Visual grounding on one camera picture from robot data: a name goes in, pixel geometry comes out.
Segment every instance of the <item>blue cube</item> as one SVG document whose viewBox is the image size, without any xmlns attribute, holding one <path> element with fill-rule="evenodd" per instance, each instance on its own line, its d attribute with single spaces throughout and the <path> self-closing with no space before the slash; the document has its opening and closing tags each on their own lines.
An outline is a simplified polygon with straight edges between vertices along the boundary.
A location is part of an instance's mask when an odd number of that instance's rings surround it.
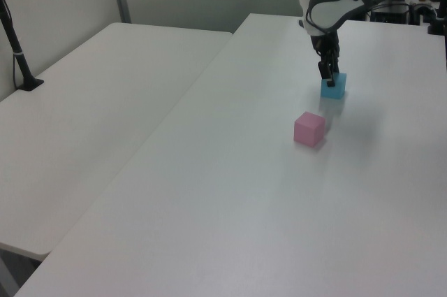
<svg viewBox="0 0 447 297">
<path fill-rule="evenodd" d="M 334 73 L 334 87 L 328 87 L 326 80 L 321 81 L 321 97 L 331 99 L 341 99 L 344 96 L 344 88 L 346 87 L 346 74 Z"/>
</svg>

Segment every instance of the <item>pink cube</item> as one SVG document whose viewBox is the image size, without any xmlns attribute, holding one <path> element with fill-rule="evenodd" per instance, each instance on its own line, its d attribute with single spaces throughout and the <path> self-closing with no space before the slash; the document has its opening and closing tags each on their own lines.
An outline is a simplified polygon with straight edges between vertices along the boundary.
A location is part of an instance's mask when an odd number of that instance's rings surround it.
<svg viewBox="0 0 447 297">
<path fill-rule="evenodd" d="M 324 117 L 304 112 L 295 121 L 293 140 L 309 147 L 315 147 L 318 142 L 323 140 L 325 123 Z"/>
</svg>

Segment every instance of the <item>cube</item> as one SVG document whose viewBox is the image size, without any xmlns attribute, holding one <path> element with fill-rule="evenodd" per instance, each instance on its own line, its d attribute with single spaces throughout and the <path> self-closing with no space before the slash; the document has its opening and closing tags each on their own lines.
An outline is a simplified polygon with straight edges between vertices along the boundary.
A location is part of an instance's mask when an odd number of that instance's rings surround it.
<svg viewBox="0 0 447 297">
<path fill-rule="evenodd" d="M 295 121 L 293 140 L 309 147 L 323 140 L 326 120 L 319 115 L 304 112 Z"/>
<path fill-rule="evenodd" d="M 346 87 L 346 74 L 334 73 L 334 87 L 328 87 L 326 80 L 321 81 L 321 97 L 331 99 L 341 99 L 344 96 L 344 89 Z"/>
</svg>

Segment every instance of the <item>table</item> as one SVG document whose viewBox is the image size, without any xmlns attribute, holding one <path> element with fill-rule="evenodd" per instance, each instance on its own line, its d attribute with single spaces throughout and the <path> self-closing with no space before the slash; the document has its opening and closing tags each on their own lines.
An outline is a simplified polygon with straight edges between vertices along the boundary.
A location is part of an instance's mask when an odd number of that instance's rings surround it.
<svg viewBox="0 0 447 297">
<path fill-rule="evenodd" d="M 296 17 L 250 15 L 17 297 L 442 296 L 444 39 L 339 37 L 347 93 L 321 100 Z"/>
<path fill-rule="evenodd" d="M 111 24 L 0 103 L 0 247 L 42 260 L 230 33 Z"/>
</svg>

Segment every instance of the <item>white tabletop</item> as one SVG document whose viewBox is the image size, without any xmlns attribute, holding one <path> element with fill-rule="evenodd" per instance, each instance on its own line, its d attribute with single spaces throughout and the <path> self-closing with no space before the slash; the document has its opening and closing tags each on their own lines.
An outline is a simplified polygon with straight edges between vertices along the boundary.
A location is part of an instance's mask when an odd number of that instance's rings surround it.
<svg viewBox="0 0 447 297">
<path fill-rule="evenodd" d="M 320 100 L 296 17 L 250 15 L 17 296 L 443 296 L 444 39 L 339 37 L 347 94 Z"/>
<path fill-rule="evenodd" d="M 111 24 L 2 101 L 0 247 L 51 252 L 230 37 Z"/>
</svg>

